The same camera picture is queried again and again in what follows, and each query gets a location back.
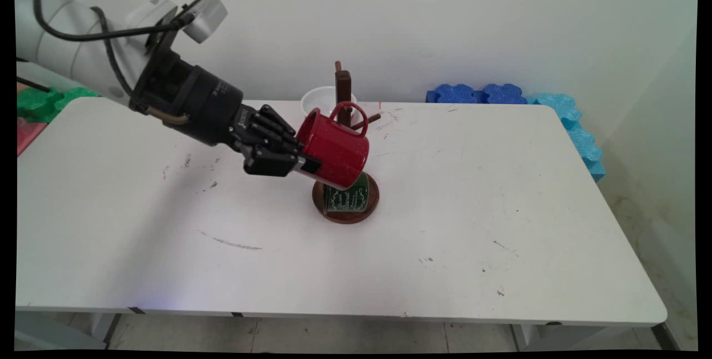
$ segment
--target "black cable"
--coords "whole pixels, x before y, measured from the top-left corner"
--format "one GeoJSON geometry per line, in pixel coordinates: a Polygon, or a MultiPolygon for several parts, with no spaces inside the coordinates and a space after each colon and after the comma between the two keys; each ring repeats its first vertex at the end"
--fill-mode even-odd
{"type": "Polygon", "coordinates": [[[50,92],[50,88],[43,87],[42,85],[39,85],[38,83],[34,83],[31,80],[26,80],[24,78],[17,77],[17,82],[23,83],[24,85],[27,85],[28,87],[36,88],[36,90],[41,90],[42,92],[46,92],[46,93],[50,92]]]}
{"type": "MultiPolygon", "coordinates": [[[[104,11],[102,11],[102,9],[100,9],[99,7],[91,7],[91,9],[93,9],[94,12],[96,12],[96,14],[99,16],[99,24],[101,25],[101,31],[109,32],[109,25],[106,22],[104,11]]],[[[104,39],[104,46],[106,47],[106,55],[109,57],[109,64],[111,65],[111,69],[114,70],[114,75],[116,75],[116,79],[119,80],[119,83],[121,83],[121,87],[124,88],[124,91],[127,93],[127,95],[131,96],[131,87],[129,86],[129,83],[126,82],[126,78],[121,72],[119,64],[116,62],[116,56],[114,55],[114,47],[112,47],[111,45],[111,40],[104,39]]],[[[169,115],[168,113],[164,113],[163,111],[160,111],[152,106],[148,106],[147,112],[155,118],[158,118],[163,122],[167,122],[173,125],[183,125],[188,122],[187,115],[169,115]]]]}
{"type": "MultiPolygon", "coordinates": [[[[104,11],[102,11],[102,9],[100,9],[99,7],[91,7],[91,9],[93,9],[94,12],[96,12],[96,14],[99,16],[99,25],[101,25],[101,32],[109,32],[109,24],[107,24],[106,22],[104,11]]],[[[131,90],[129,83],[126,82],[126,78],[121,72],[119,64],[116,62],[116,56],[114,55],[114,47],[112,47],[111,45],[111,40],[104,39],[104,46],[106,47],[106,55],[109,57],[109,64],[111,65],[111,69],[114,70],[114,75],[116,75],[116,79],[119,80],[119,83],[121,83],[121,87],[124,88],[124,92],[126,92],[127,95],[131,96],[133,91],[131,90]]]]}
{"type": "Polygon", "coordinates": [[[106,39],[113,39],[115,37],[145,35],[148,33],[178,30],[178,29],[181,29],[183,26],[185,26],[188,23],[188,21],[191,20],[191,17],[188,16],[187,20],[178,18],[178,19],[171,21],[168,24],[157,25],[155,27],[125,29],[125,30],[117,30],[117,31],[113,31],[113,32],[94,33],[91,35],[70,35],[68,33],[59,32],[58,30],[51,27],[45,21],[43,15],[42,15],[42,0],[32,0],[32,5],[33,5],[34,14],[35,14],[35,19],[37,19],[37,23],[40,24],[42,29],[46,30],[49,34],[51,34],[55,37],[58,37],[59,39],[69,40],[72,42],[91,42],[93,40],[106,40],[106,39]]]}

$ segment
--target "robotic hand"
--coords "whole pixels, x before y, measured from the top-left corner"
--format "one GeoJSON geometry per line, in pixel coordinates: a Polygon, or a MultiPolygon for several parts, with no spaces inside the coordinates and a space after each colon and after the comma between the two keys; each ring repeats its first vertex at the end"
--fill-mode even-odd
{"type": "Polygon", "coordinates": [[[321,162],[302,152],[269,105],[243,105],[238,88],[171,51],[179,30],[198,43],[211,35],[227,15],[221,1],[176,11],[168,0],[150,0],[122,26],[74,0],[15,0],[16,56],[210,146],[227,144],[244,155],[248,174],[315,177],[321,162]]]}

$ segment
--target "floor tile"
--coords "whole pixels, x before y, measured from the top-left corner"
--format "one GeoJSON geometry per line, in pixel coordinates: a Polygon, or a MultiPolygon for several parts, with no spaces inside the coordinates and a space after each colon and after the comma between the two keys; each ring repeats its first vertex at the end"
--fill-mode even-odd
{"type": "Polygon", "coordinates": [[[634,328],[633,332],[638,337],[641,349],[655,349],[658,351],[661,349],[652,328],[634,328]]]}
{"type": "Polygon", "coordinates": [[[642,349],[640,343],[638,342],[638,336],[631,328],[628,331],[623,331],[623,333],[613,336],[607,341],[602,341],[601,343],[595,344],[589,348],[592,351],[598,351],[603,349],[642,349]]]}
{"type": "Polygon", "coordinates": [[[263,318],[252,352],[432,353],[447,352],[447,342],[442,323],[263,318]]]}
{"type": "MultiPolygon", "coordinates": [[[[53,319],[62,324],[69,326],[72,319],[74,318],[74,312],[40,312],[43,315],[53,319]]],[[[15,338],[15,351],[43,351],[43,348],[39,348],[32,343],[18,340],[15,338]]]]}
{"type": "Polygon", "coordinates": [[[123,314],[109,349],[249,352],[257,319],[123,314]]]}
{"type": "Polygon", "coordinates": [[[450,353],[516,352],[508,324],[445,323],[450,353]]]}
{"type": "Polygon", "coordinates": [[[62,324],[66,324],[67,326],[69,323],[71,323],[72,319],[74,319],[74,315],[76,313],[74,312],[41,312],[45,316],[49,316],[52,318],[54,321],[57,321],[62,324]]]}
{"type": "Polygon", "coordinates": [[[44,351],[44,349],[15,338],[15,351],[44,351]]]}
{"type": "Polygon", "coordinates": [[[69,322],[69,326],[91,335],[91,315],[92,313],[76,313],[72,321],[69,322]]]}

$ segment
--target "scuff mark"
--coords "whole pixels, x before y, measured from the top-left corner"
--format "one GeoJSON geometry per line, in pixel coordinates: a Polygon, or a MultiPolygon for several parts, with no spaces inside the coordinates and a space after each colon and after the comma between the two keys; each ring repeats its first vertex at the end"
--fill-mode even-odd
{"type": "Polygon", "coordinates": [[[388,122],[388,123],[386,123],[386,124],[384,124],[384,125],[382,125],[382,126],[379,126],[379,128],[376,128],[376,131],[381,131],[381,129],[383,129],[385,126],[389,126],[389,125],[391,125],[391,124],[393,124],[393,118],[391,118],[391,121],[390,121],[390,122],[388,122]]]}
{"type": "Polygon", "coordinates": [[[505,247],[505,245],[502,245],[501,243],[496,242],[496,240],[493,240],[492,242],[494,242],[494,243],[500,245],[500,247],[502,247],[502,248],[503,248],[504,250],[506,250],[507,252],[514,253],[514,255],[515,255],[516,257],[519,257],[519,255],[517,254],[516,250],[511,250],[511,249],[505,247]]]}
{"type": "Polygon", "coordinates": [[[217,240],[217,242],[219,242],[219,243],[224,243],[224,244],[226,244],[226,245],[230,245],[231,247],[236,247],[236,248],[241,248],[241,249],[247,249],[247,250],[262,250],[262,248],[250,247],[249,245],[241,245],[241,244],[239,244],[239,243],[227,242],[227,240],[224,240],[224,239],[211,237],[210,235],[205,234],[205,233],[202,232],[201,230],[198,230],[198,232],[199,232],[200,234],[205,235],[205,236],[208,237],[208,238],[212,238],[213,240],[217,240]]]}

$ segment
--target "mug handle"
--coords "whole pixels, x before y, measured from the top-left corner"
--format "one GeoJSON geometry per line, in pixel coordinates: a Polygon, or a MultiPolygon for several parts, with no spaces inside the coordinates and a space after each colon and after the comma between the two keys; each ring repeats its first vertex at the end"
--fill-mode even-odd
{"type": "Polygon", "coordinates": [[[363,109],[361,107],[359,107],[356,103],[354,103],[354,102],[340,102],[340,103],[338,103],[336,105],[336,107],[334,107],[334,110],[331,111],[329,120],[333,121],[334,118],[336,118],[336,115],[339,113],[339,111],[341,111],[341,109],[344,108],[345,106],[351,106],[353,108],[356,108],[356,110],[358,110],[361,113],[361,115],[363,116],[363,121],[364,121],[363,128],[361,130],[361,135],[359,135],[359,137],[363,138],[364,136],[366,136],[366,131],[368,130],[368,117],[366,116],[366,112],[363,111],[363,109]]]}

